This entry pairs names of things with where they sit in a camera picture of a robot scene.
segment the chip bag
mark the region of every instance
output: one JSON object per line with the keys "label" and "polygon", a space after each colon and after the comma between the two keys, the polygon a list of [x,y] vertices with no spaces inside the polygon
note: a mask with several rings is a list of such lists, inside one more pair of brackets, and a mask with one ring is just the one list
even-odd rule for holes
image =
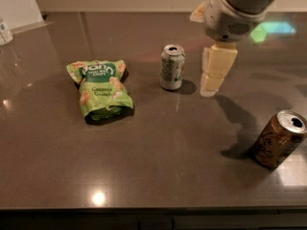
{"label": "chip bag", "polygon": [[71,78],[80,85],[80,107],[93,121],[119,116],[133,109],[133,101],[120,79],[126,64],[123,60],[78,61],[66,66]]}

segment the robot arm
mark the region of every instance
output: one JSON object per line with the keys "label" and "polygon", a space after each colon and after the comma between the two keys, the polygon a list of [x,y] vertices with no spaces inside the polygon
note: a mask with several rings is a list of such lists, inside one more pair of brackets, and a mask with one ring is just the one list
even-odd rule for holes
{"label": "robot arm", "polygon": [[244,39],[265,19],[274,0],[206,0],[203,7],[204,29],[218,41]]}

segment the can top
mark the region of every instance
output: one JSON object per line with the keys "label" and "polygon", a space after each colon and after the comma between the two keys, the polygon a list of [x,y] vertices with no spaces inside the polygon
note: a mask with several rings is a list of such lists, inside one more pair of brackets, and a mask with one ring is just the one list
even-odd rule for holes
{"label": "can top", "polygon": [[184,50],[182,46],[178,44],[170,44],[164,47],[164,52],[170,56],[180,56],[184,55]]}
{"label": "can top", "polygon": [[294,133],[305,133],[307,121],[299,114],[293,111],[280,111],[277,114],[277,120],[280,125]]}

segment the green plastic bag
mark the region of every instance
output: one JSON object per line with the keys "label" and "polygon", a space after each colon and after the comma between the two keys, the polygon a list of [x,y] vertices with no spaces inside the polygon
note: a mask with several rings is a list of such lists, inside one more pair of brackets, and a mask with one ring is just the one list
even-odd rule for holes
{"label": "green plastic bag", "polygon": [[93,121],[119,116],[133,109],[132,98],[120,79],[126,64],[123,60],[78,61],[66,66],[72,79],[80,85],[80,107]]}

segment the snack package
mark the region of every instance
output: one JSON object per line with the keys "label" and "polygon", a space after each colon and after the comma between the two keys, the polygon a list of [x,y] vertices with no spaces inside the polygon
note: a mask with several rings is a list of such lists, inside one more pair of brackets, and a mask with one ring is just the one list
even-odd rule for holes
{"label": "snack package", "polygon": [[133,109],[132,98],[120,79],[126,64],[123,60],[78,61],[66,66],[71,78],[80,85],[80,107],[93,121],[119,116]]}

